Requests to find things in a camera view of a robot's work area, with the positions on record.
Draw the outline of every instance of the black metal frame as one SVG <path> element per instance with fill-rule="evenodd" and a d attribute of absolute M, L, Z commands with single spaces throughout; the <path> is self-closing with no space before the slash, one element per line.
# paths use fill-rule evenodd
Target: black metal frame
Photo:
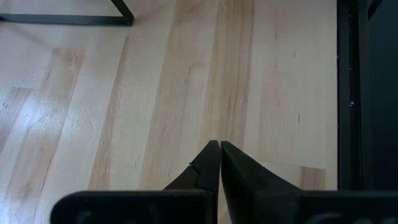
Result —
<path fill-rule="evenodd" d="M 338 0 L 338 185 L 341 190 L 373 188 L 368 69 L 370 10 L 366 0 Z"/>
<path fill-rule="evenodd" d="M 111 0 L 122 16 L 72 16 L 41 14 L 0 14 L 0 22 L 65 24 L 89 26 L 132 26 L 134 16 L 123 0 Z"/>

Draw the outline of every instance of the black metal edge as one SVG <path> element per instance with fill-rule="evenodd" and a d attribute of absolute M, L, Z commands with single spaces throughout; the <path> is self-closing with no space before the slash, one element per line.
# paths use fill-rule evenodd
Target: black metal edge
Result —
<path fill-rule="evenodd" d="M 338 188 L 351 189 L 351 113 L 349 97 L 349 2 L 337 1 Z"/>
<path fill-rule="evenodd" d="M 362 189 L 373 189 L 371 128 L 371 77 L 369 70 L 369 19 L 367 0 L 358 3 L 359 71 L 361 94 L 361 174 Z"/>
<path fill-rule="evenodd" d="M 87 26 L 132 26 L 134 16 L 123 0 L 111 0 L 122 16 L 72 16 L 42 14 L 0 14 L 0 22 L 67 24 Z"/>
<path fill-rule="evenodd" d="M 368 19 L 369 20 L 372 18 L 372 16 L 377 11 L 377 9 L 379 8 L 379 6 L 381 5 L 382 2 L 383 2 L 383 0 L 373 0 L 372 4 L 369 6 L 369 9 L 368 9 Z"/>
<path fill-rule="evenodd" d="M 338 0 L 338 188 L 372 189 L 366 0 Z"/>
<path fill-rule="evenodd" d="M 217 223 L 220 162 L 220 145 L 217 140 L 211 140 L 164 190 L 202 189 L 210 192 L 213 196 L 212 209 L 208 212 L 213 217 L 213 223 Z"/>

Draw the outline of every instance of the hardwood floor plank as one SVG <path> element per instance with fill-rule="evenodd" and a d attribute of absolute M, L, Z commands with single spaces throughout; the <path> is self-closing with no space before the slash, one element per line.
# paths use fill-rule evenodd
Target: hardwood floor plank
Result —
<path fill-rule="evenodd" d="M 131 30 L 124 46 L 91 173 L 90 189 L 138 188 L 174 12 L 173 1 L 155 2 L 150 6 L 147 3 L 137 6 L 147 13 Z"/>
<path fill-rule="evenodd" d="M 15 1 L 0 0 L 0 13 L 7 13 Z"/>
<path fill-rule="evenodd" d="M 324 190 L 326 184 L 325 176 L 325 169 L 302 167 L 299 186 L 304 190 Z"/>
<path fill-rule="evenodd" d="M 2 152 L 0 153 L 0 223 L 7 223 L 5 212 L 8 205 L 5 203 L 4 198 L 25 132 L 29 127 L 29 121 L 33 117 L 38 102 L 37 92 L 30 89 L 18 90 L 16 88 L 9 96 L 11 96 L 11 98 L 9 98 L 8 102 L 14 106 L 8 106 L 8 108 L 14 107 L 16 110 L 13 111 L 17 112 L 18 115 L 15 117 L 14 124 L 9 130 L 9 133 L 5 134 L 7 137 L 2 147 Z"/>
<path fill-rule="evenodd" d="M 100 28 L 91 36 L 37 206 L 36 223 L 46 222 L 58 199 L 87 189 L 90 180 L 126 30 Z"/>
<path fill-rule="evenodd" d="M 0 154 L 10 135 L 11 129 L 31 92 L 26 88 L 13 88 L 0 109 Z"/>
<path fill-rule="evenodd" d="M 83 56 L 55 49 L 47 78 L 39 93 L 40 105 L 25 133 L 6 193 L 10 223 L 31 222 L 47 171 L 67 115 Z"/>
<path fill-rule="evenodd" d="M 335 14 L 335 1 L 256 1 L 244 140 L 252 157 L 337 163 L 328 155 L 337 148 Z"/>
<path fill-rule="evenodd" d="M 140 188 L 162 189 L 196 156 L 216 1 L 177 1 L 164 58 Z"/>
<path fill-rule="evenodd" d="M 39 89 L 47 75 L 52 48 L 15 30 L 18 27 L 9 24 L 0 27 L 0 88 Z"/>
<path fill-rule="evenodd" d="M 254 17 L 252 0 L 222 0 L 206 86 L 200 145 L 210 139 L 243 143 Z"/>

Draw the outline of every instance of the black plastic part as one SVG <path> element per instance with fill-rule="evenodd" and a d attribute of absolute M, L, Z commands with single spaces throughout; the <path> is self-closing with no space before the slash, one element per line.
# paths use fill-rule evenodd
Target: black plastic part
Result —
<path fill-rule="evenodd" d="M 351 111 L 349 95 L 349 1 L 337 1 L 338 41 L 338 188 L 351 188 Z"/>
<path fill-rule="evenodd" d="M 398 192 L 304 191 L 229 142 L 221 142 L 221 151 L 232 224 L 398 222 Z"/>
<path fill-rule="evenodd" d="M 229 142 L 221 142 L 221 151 L 221 177 L 232 223 L 294 223 L 302 190 Z"/>
<path fill-rule="evenodd" d="M 371 76 L 369 71 L 369 21 L 366 0 L 358 2 L 359 83 L 361 94 L 361 188 L 374 190 L 372 149 Z"/>
<path fill-rule="evenodd" d="M 0 14 L 0 22 L 67 24 L 88 26 L 132 26 L 134 16 L 123 0 L 111 0 L 122 16 L 72 16 L 40 14 Z"/>
<path fill-rule="evenodd" d="M 51 224 L 213 223 L 206 190 L 78 192 L 57 202 Z"/>
<path fill-rule="evenodd" d="M 218 187 L 220 182 L 221 151 L 218 142 L 210 141 L 205 148 L 194 158 L 190 165 L 171 182 L 168 189 L 202 189 L 213 195 L 212 213 L 218 211 Z"/>

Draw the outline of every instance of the black metal stand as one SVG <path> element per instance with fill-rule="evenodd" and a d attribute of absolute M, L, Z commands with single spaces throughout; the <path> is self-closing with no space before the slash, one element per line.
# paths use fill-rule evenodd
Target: black metal stand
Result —
<path fill-rule="evenodd" d="M 111 0 L 122 16 L 71 16 L 39 14 L 0 14 L 0 22 L 67 24 L 89 26 L 132 26 L 134 16 L 123 0 Z"/>

